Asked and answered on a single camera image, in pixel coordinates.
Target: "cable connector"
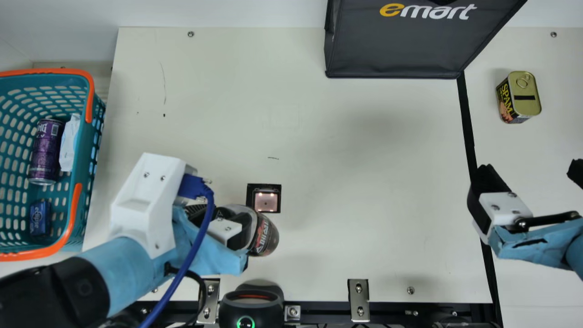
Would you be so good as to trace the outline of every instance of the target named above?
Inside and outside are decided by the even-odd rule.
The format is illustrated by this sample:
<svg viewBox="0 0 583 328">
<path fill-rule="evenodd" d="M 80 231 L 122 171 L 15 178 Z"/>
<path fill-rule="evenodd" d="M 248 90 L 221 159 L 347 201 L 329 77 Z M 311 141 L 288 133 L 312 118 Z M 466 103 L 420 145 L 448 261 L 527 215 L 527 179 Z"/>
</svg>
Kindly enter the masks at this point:
<svg viewBox="0 0 583 328">
<path fill-rule="evenodd" d="M 198 176 L 183 175 L 182 182 L 178 188 L 178 196 L 196 199 L 197 197 L 206 197 L 214 195 L 213 191 L 205 184 L 208 181 Z"/>
</svg>

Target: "emart bag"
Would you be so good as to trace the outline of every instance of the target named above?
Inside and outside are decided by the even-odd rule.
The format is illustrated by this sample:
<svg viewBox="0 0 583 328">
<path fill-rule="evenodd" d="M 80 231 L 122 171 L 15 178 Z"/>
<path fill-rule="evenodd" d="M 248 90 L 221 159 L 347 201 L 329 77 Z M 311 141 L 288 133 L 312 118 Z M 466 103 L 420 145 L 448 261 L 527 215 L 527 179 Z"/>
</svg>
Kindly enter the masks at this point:
<svg viewBox="0 0 583 328">
<path fill-rule="evenodd" d="M 526 0 L 328 0 L 329 78 L 456 78 Z"/>
</svg>

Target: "blue cable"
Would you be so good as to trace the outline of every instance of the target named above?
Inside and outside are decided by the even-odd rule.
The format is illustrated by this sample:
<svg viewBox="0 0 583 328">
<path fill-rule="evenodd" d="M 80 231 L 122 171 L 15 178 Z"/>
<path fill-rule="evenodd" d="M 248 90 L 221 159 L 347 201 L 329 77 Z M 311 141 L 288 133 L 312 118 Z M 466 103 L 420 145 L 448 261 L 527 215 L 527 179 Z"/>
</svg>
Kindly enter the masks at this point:
<svg viewBox="0 0 583 328">
<path fill-rule="evenodd" d="M 188 271 L 188 268 L 190 268 L 192 261 L 194 261 L 194 258 L 198 253 L 198 249 L 201 248 L 202 239 L 206 235 L 206 231 L 209 228 L 209 224 L 212 220 L 213 213 L 215 212 L 215 194 L 207 185 L 204 184 L 202 178 L 200 177 L 184 175 L 184 177 L 182 178 L 182 183 L 178 190 L 178 195 L 191 199 L 195 199 L 199 196 L 204 196 L 207 200 L 205 218 L 203 219 L 201 227 L 198 233 L 196 234 L 196 238 L 194 239 L 192 248 L 190 248 L 190 251 L 186 256 L 184 263 L 182 264 L 178 273 L 174 277 L 174 281 L 172 281 L 166 293 L 164 293 L 160 301 L 152 309 L 152 312 L 150 312 L 150 314 L 139 325 L 138 328 L 148 328 L 156 320 L 156 318 L 158 318 L 162 310 L 166 307 L 166 305 L 170 301 L 172 295 L 174 295 L 174 292 L 176 292 L 178 285 L 180 285 L 180 282 L 186 275 L 186 272 Z"/>
</svg>

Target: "purple drink can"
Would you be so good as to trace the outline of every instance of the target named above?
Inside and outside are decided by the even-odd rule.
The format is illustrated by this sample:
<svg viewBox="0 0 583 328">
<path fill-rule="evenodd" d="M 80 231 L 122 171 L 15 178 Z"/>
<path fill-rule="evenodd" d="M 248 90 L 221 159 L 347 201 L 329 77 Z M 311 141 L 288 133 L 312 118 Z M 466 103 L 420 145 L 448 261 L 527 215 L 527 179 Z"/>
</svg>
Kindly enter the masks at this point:
<svg viewBox="0 0 583 328">
<path fill-rule="evenodd" d="M 47 186 L 57 182 L 64 126 L 65 123 L 50 118 L 38 121 L 28 175 L 31 183 Z"/>
</svg>

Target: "can pull tab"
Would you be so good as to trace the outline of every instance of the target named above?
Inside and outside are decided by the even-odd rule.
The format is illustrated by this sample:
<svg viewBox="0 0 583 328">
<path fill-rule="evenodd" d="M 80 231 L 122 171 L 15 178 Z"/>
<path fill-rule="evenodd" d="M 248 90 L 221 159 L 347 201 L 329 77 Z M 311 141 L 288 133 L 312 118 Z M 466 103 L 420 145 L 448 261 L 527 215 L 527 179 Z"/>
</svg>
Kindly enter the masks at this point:
<svg viewBox="0 0 583 328">
<path fill-rule="evenodd" d="M 519 87 L 526 89 L 526 87 L 528 87 L 528 81 L 530 81 L 530 80 L 531 80 L 531 76 L 528 74 L 525 74 L 516 80 L 516 84 Z"/>
</svg>

